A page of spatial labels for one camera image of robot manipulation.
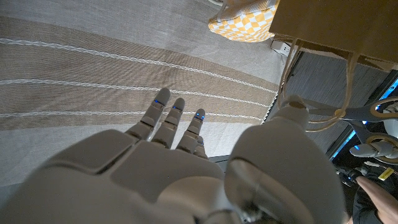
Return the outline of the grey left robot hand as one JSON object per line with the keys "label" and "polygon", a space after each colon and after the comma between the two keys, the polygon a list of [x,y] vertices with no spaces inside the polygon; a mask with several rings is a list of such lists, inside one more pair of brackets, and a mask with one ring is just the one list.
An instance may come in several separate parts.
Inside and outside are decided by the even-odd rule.
{"label": "grey left robot hand", "polygon": [[349,151],[355,157],[373,157],[386,164],[397,165],[397,118],[383,121],[386,133],[372,133],[359,121],[349,121],[361,144]]}

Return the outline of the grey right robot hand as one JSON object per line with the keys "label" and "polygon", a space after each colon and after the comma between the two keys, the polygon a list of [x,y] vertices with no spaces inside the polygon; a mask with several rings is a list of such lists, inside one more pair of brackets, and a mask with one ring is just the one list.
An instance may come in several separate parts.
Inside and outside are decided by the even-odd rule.
{"label": "grey right robot hand", "polygon": [[94,134],[39,166],[1,208],[2,223],[341,223],[335,167],[306,135],[304,100],[287,97],[247,128],[226,168],[205,154],[194,115],[172,146],[184,101],[163,88],[128,129]]}

